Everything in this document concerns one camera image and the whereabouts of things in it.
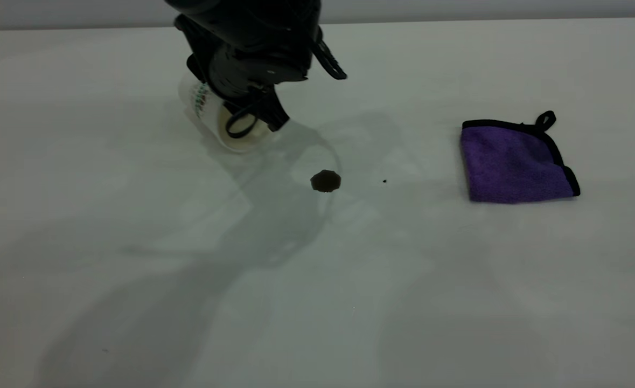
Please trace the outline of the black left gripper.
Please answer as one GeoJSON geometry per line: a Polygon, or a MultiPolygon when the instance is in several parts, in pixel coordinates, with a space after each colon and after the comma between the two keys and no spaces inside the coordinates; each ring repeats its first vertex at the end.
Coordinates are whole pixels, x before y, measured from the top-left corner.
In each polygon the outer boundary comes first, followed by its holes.
{"type": "Polygon", "coordinates": [[[224,100],[258,96],[271,132],[289,120],[275,86],[308,78],[324,61],[319,14],[179,14],[175,27],[191,49],[189,71],[224,100]]]}

